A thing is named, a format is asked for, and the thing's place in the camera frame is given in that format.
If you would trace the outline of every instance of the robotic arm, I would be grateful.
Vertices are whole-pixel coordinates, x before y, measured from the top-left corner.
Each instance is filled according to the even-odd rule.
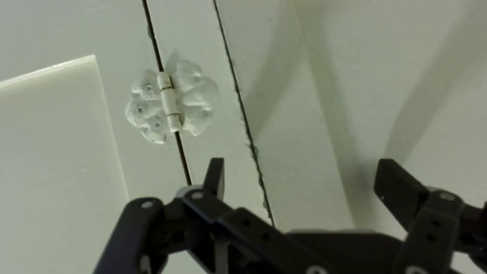
[[[393,161],[381,161],[377,197],[408,232],[280,234],[245,209],[222,202],[224,161],[213,159],[204,185],[171,205],[131,202],[96,274],[158,274],[172,253],[187,252],[215,274],[452,274],[454,252],[487,272],[487,209],[431,191]]]

